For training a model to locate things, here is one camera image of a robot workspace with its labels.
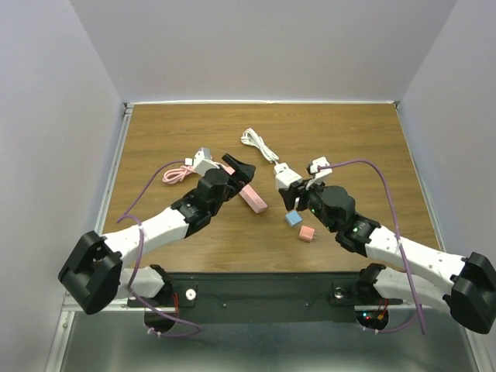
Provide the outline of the pink power strip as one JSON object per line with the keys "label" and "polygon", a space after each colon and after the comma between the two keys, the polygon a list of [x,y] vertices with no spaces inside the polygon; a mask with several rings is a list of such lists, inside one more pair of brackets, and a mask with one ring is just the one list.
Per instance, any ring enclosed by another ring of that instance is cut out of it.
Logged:
{"label": "pink power strip", "polygon": [[267,203],[256,193],[256,191],[249,184],[246,185],[239,192],[239,196],[257,214],[260,214],[267,209]]}

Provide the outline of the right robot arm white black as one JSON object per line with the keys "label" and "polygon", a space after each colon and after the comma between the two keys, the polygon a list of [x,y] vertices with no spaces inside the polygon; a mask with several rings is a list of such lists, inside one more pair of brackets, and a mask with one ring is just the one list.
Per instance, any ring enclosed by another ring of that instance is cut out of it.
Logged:
{"label": "right robot arm white black", "polygon": [[487,334],[495,321],[495,269],[476,252],[464,257],[434,250],[394,232],[355,209],[340,186],[311,180],[276,189],[287,210],[309,210],[345,250],[389,264],[366,269],[356,292],[365,302],[378,298],[418,301],[449,313],[463,327]]}

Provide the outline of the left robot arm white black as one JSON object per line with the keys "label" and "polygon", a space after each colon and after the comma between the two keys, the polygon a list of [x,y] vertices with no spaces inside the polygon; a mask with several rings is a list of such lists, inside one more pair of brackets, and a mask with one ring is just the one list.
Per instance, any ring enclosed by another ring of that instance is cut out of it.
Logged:
{"label": "left robot arm white black", "polygon": [[90,231],[80,237],[58,280],[86,314],[100,312],[115,299],[142,297],[155,305],[171,300],[173,288],[165,271],[139,263],[143,254],[205,228],[222,205],[253,180],[255,166],[229,154],[222,160],[230,170],[195,159],[194,169],[201,175],[196,188],[158,215],[118,232],[101,236]]}

